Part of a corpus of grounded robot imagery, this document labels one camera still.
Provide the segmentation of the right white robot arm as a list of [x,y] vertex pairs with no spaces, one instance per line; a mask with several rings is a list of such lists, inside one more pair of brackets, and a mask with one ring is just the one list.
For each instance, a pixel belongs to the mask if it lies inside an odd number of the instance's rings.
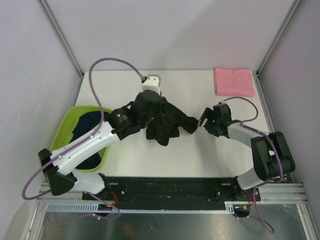
[[296,170],[296,164],[284,134],[280,131],[264,132],[232,119],[231,109],[226,103],[206,108],[198,126],[215,137],[225,137],[238,141],[251,149],[253,167],[236,177],[237,184],[230,188],[231,196],[242,201],[249,189],[270,180],[284,179]]

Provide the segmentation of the black printed t shirt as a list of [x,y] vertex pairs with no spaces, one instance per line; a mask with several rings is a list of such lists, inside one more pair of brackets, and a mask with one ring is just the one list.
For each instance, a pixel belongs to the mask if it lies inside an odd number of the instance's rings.
[[161,97],[153,118],[146,128],[146,139],[155,140],[161,146],[167,146],[171,138],[180,136],[179,127],[192,135],[198,128],[198,120],[186,115],[165,97]]

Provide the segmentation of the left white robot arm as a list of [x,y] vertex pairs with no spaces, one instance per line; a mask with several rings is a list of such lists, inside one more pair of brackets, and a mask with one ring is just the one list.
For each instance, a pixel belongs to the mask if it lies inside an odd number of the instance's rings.
[[41,150],[38,156],[45,166],[43,172],[51,194],[60,196],[73,190],[107,199],[111,193],[107,178],[79,171],[77,166],[101,149],[146,128],[161,99],[161,94],[155,91],[140,92],[134,101],[104,116],[101,123],[75,141],[54,151]]

